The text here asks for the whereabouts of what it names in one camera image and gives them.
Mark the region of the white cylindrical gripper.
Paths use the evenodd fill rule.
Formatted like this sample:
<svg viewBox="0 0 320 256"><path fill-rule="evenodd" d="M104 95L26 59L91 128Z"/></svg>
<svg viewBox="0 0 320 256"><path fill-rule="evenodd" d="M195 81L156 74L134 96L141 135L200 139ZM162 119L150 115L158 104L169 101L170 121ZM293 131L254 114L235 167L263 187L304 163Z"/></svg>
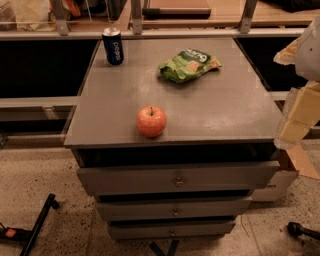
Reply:
<svg viewBox="0 0 320 256"><path fill-rule="evenodd" d="M277 52L273 61L280 65L295 64L296 74L310 80L301 89L292 88L285 100L274 145L287 150L320 121L320 16L315 17L300 38Z"/></svg>

